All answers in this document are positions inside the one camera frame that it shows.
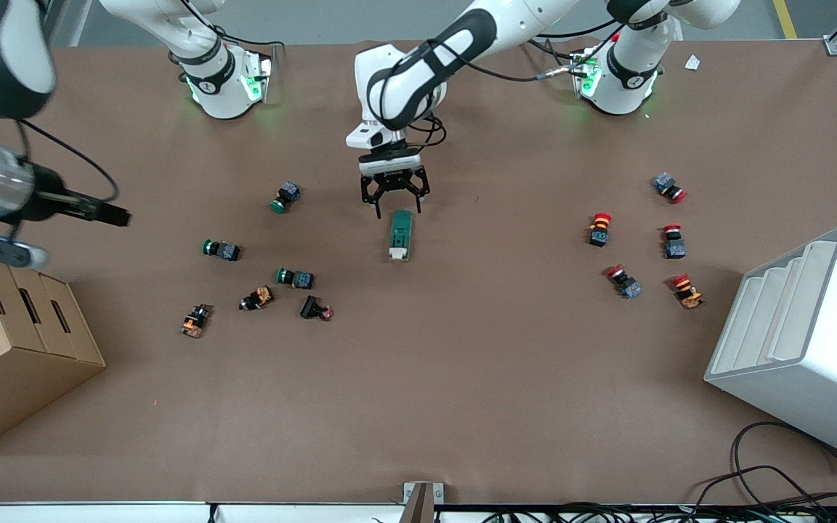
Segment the brown tabletop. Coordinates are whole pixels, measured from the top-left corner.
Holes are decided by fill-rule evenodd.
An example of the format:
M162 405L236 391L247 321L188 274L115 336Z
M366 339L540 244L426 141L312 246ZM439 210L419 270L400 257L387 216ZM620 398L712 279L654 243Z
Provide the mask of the brown tabletop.
M768 416L703 372L741 275L837 226L837 57L818 41L674 43L624 117L574 100L568 78L463 70L437 112L448 141L423 153L413 259L393 264L344 143L363 47L291 47L281 104L235 121L189 101L166 50L56 50L60 88L34 121L112 172L133 219L23 232L73 282L108 368L0 437L0 500L382 502L433 479L459 503L683 502L729 471L732 437ZM513 49L482 65L549 63ZM0 142L17 146L10 123ZM107 193L32 142L70 188ZM665 170L680 205L650 188ZM304 192L280 216L268 202L286 179ZM584 243L598 211L613 216L602 249ZM683 261L662 259L670 222ZM207 238L245 257L202 256ZM602 274L615 264L640 297L618 297ZM317 275L330 323L298 317L306 292L277 287L280 266ZM707 304L680 307L665 280L681 272ZM276 302L239 312L262 284ZM179 324L199 302L215 314L196 341ZM837 466L791 434L752 434L742 461L837 490Z

